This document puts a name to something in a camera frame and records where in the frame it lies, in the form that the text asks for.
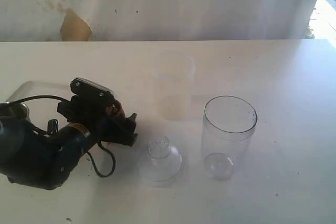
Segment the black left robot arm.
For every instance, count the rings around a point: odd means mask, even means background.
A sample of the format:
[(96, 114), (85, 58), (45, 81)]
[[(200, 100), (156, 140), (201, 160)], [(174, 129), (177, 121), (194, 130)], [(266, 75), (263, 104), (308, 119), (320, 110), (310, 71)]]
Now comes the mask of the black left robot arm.
[(131, 147), (136, 142), (137, 114), (127, 117), (115, 98), (103, 102), (74, 95), (59, 101), (57, 112), (68, 122), (61, 129), (57, 120), (50, 120), (48, 130), (43, 131), (27, 119), (1, 116), (1, 174), (10, 183), (46, 190), (60, 187), (94, 146), (112, 159), (107, 174), (92, 163), (97, 176), (106, 178), (114, 173), (116, 158), (102, 144)]

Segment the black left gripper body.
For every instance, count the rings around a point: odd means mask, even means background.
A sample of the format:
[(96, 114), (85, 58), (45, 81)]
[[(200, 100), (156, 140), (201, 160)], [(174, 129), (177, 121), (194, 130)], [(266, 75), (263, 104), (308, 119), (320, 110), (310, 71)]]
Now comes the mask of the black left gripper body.
[(131, 130), (128, 128), (126, 117), (120, 120), (106, 116), (105, 109), (114, 100), (94, 101), (74, 95), (70, 101), (59, 102), (57, 112), (63, 115), (69, 123), (83, 125), (99, 141), (120, 144), (122, 134), (131, 134)]

